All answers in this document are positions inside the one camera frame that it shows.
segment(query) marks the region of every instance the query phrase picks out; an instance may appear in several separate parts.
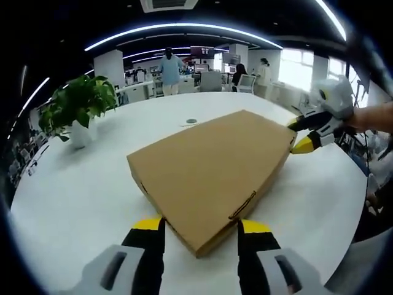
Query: office chair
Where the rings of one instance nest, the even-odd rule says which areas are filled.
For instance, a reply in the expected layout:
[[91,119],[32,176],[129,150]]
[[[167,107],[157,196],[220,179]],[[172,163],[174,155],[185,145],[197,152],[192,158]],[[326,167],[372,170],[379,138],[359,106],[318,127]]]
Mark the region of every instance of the office chair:
[[28,164],[31,160],[30,153],[26,149],[22,149],[20,151],[21,156],[24,158],[26,164]]
[[221,81],[220,72],[202,72],[200,92],[221,92]]
[[239,84],[234,86],[237,92],[246,92],[254,94],[254,84],[256,77],[242,74],[240,76]]

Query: computer monitor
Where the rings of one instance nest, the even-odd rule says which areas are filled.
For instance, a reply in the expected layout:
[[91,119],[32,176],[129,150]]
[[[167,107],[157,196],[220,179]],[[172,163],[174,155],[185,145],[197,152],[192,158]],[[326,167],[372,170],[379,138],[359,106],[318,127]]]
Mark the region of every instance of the computer monitor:
[[206,63],[195,65],[196,73],[207,72],[207,71],[209,71],[209,66]]
[[224,72],[233,74],[233,73],[236,72],[236,67],[235,66],[230,66],[230,65],[224,65]]

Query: potted plant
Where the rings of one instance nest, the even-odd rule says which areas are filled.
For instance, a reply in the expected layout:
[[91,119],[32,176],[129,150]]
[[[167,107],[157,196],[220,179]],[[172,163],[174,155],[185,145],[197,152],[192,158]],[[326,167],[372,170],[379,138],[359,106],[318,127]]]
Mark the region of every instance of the potted plant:
[[52,101],[42,110],[39,126],[42,131],[62,141],[71,139],[76,148],[82,148],[95,137],[92,119],[115,105],[115,90],[106,77],[90,79],[83,75],[53,93]]

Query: white flower pot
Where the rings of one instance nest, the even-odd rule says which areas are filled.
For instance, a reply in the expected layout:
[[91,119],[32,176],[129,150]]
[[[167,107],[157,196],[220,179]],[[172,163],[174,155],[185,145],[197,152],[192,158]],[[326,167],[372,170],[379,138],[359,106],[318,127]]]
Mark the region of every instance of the white flower pot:
[[84,148],[97,139],[97,126],[94,119],[90,119],[88,128],[83,127],[78,121],[74,121],[69,128],[69,139],[76,149]]

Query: table surface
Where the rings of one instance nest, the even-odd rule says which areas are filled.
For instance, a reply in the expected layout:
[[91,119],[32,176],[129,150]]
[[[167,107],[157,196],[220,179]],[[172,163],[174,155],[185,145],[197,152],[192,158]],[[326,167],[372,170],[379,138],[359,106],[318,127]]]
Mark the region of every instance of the table surface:
[[[82,269],[155,210],[133,181],[126,156],[195,118],[246,109],[285,125],[292,113],[247,93],[190,93],[141,101],[97,120],[98,139],[75,151],[55,138],[20,181],[10,224],[26,262],[47,290],[68,289]],[[297,141],[307,132],[300,132]],[[268,224],[282,248],[310,262],[325,283],[344,257],[365,198],[366,177],[335,144],[290,155],[249,219]],[[160,294],[241,294],[236,234],[196,259],[166,228]]]
[[124,87],[122,87],[120,89],[117,89],[115,91],[115,93],[123,92],[123,91],[129,90],[129,89],[132,89],[132,88],[136,88],[136,87],[140,87],[140,86],[148,86],[150,84],[153,84],[153,80],[151,80],[151,81],[144,81],[144,82],[140,82],[140,83],[135,83],[135,84],[132,84],[132,85],[124,86]]

